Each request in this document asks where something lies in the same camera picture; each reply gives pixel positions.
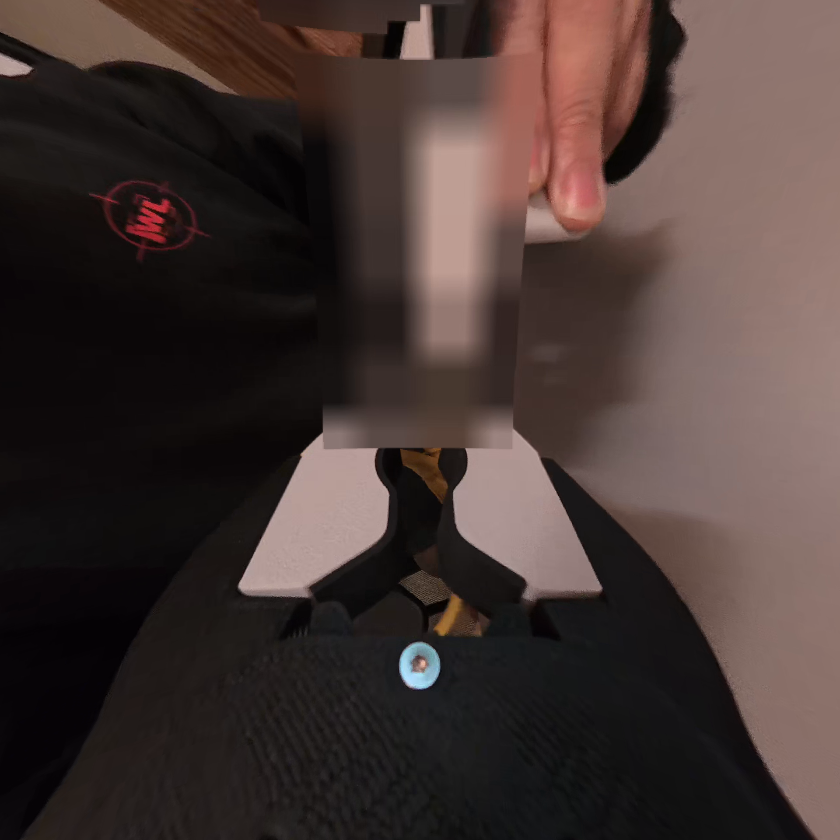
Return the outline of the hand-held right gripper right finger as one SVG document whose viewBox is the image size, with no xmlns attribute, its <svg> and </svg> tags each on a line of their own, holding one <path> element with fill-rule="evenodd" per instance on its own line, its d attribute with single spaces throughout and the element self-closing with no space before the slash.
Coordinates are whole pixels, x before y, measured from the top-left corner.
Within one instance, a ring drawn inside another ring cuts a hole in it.
<svg viewBox="0 0 840 840">
<path fill-rule="evenodd" d="M 447 448 L 439 574 L 475 608 L 598 597 L 592 563 L 534 448 Z"/>
</svg>

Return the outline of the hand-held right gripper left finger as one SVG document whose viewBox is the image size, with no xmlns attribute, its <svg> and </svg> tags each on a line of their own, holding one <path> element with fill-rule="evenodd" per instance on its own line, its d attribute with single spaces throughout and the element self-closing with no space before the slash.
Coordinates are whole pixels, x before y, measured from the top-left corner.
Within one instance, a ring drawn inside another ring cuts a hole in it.
<svg viewBox="0 0 840 840">
<path fill-rule="evenodd" d="M 339 602 L 352 616 L 397 584 L 397 457 L 306 448 L 238 583 L 241 595 Z"/>
</svg>

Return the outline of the person's left hand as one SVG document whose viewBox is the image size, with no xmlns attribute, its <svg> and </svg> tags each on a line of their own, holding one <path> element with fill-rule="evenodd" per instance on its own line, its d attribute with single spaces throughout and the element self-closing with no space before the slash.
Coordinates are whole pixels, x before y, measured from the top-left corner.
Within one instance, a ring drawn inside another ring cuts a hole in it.
<svg viewBox="0 0 840 840">
<path fill-rule="evenodd" d="M 609 155 L 630 128 L 648 74 L 649 1 L 549 1 L 538 6 L 542 94 L 529 191 L 571 235 L 606 212 Z"/>
</svg>

